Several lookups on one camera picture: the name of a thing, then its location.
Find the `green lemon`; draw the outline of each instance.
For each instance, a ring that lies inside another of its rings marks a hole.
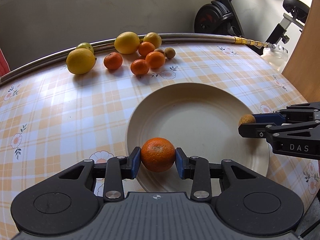
[[[80,43],[76,49],[89,49],[92,53],[94,53],[93,47],[87,42]]]

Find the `tangerine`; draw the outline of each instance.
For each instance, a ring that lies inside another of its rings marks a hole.
[[[138,52],[141,56],[145,57],[150,52],[153,52],[155,49],[156,47],[152,43],[145,41],[139,45]]]
[[[176,159],[175,148],[167,139],[152,138],[142,146],[140,158],[149,171],[167,171]]]
[[[159,51],[150,52],[146,56],[150,68],[160,68],[165,63],[165,56]]]
[[[107,55],[104,60],[103,64],[107,69],[116,70],[121,67],[123,62],[122,56],[118,52],[111,52]]]
[[[147,74],[150,69],[149,63],[144,59],[137,59],[131,63],[130,70],[135,75]]]

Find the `checkered tablecloth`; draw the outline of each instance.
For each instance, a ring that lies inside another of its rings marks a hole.
[[[176,57],[142,77],[130,71],[138,54],[124,55],[123,66],[109,72],[103,58],[110,51],[105,51],[96,55],[95,67],[85,75],[72,75],[61,62],[0,87],[2,239],[17,233],[10,205],[19,192],[83,159],[98,163],[127,155],[124,137],[130,115],[143,98],[161,87],[180,82],[209,84],[233,94],[254,113],[306,102],[246,46],[170,46]],[[296,192],[305,209],[320,186],[318,162],[312,160],[271,154],[268,177]],[[123,184],[125,192],[143,191],[136,180]],[[101,195],[102,187],[99,180],[95,194]]]

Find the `wooden panel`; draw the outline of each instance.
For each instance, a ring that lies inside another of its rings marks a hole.
[[[320,0],[311,10],[298,44],[282,74],[308,102],[320,101]]]

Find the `blue gripper pad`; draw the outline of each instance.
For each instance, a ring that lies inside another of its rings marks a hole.
[[[285,123],[285,118],[280,113],[253,114],[253,116],[257,123],[275,123],[276,125]]]
[[[135,150],[133,150],[133,152],[131,154],[134,154],[134,157],[132,159],[132,169],[131,169],[131,176],[133,179],[135,179],[137,177],[139,168],[140,168],[140,153],[141,153],[141,149],[139,148],[139,150],[137,152],[135,152]]]
[[[184,169],[183,169],[183,159],[180,155],[179,151],[176,150],[176,167],[179,174],[179,178],[182,179],[184,177]]]

